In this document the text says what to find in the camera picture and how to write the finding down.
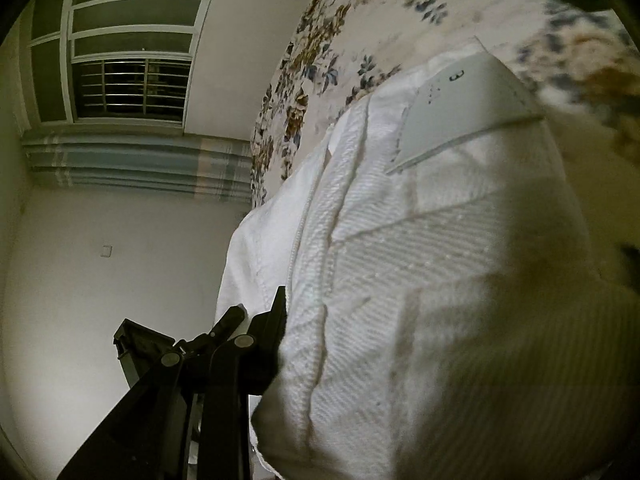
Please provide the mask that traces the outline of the white pants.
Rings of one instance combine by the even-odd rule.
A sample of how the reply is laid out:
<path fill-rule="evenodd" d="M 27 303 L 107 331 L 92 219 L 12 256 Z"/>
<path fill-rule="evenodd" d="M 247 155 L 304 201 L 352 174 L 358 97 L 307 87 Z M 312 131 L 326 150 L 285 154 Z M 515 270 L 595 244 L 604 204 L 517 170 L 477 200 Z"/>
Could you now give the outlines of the white pants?
<path fill-rule="evenodd" d="M 600 277 L 533 96 L 472 42 L 352 104 L 233 233 L 288 320 L 252 414 L 283 479 L 580 479 L 623 449 L 639 299 Z"/>

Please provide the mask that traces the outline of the striped green curtain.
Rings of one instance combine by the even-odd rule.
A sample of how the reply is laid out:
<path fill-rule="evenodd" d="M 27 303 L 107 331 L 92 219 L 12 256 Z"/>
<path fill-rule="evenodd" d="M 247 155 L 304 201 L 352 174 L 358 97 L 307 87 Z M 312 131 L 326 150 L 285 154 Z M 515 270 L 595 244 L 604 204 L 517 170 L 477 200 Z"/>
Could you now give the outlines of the striped green curtain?
<path fill-rule="evenodd" d="M 208 136 L 78 133 L 24 136 L 41 185 L 133 188 L 248 204 L 250 144 Z"/>

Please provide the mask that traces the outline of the barred window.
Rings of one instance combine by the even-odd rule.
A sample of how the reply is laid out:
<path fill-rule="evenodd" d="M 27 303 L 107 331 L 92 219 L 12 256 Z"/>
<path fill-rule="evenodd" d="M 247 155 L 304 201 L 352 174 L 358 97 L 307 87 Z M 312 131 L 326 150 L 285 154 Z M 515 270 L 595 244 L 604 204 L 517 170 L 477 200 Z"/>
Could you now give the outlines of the barred window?
<path fill-rule="evenodd" d="M 183 127 L 212 1 L 30 0 L 17 21 L 26 127 Z"/>

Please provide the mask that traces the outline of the floral bed sheet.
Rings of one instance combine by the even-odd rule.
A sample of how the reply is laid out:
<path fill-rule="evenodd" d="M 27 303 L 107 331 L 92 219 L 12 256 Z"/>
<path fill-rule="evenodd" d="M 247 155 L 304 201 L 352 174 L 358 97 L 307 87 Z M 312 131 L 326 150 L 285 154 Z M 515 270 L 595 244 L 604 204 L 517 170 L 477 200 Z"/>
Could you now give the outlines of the floral bed sheet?
<path fill-rule="evenodd" d="M 639 46 L 613 5 L 586 12 L 561 0 L 310 0 L 255 122 L 253 205 L 277 193 L 352 103 L 475 41 L 552 106 L 598 118 L 626 159 L 638 159 Z"/>

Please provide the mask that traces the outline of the white wall switch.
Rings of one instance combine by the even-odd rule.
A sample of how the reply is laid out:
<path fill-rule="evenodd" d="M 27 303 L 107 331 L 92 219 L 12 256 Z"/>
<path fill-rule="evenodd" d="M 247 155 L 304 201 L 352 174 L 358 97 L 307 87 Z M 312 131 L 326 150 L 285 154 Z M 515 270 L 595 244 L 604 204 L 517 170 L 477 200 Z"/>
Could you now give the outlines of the white wall switch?
<path fill-rule="evenodd" d="M 112 245 L 103 245 L 101 250 L 101 256 L 103 258 L 110 258 L 113 253 Z"/>

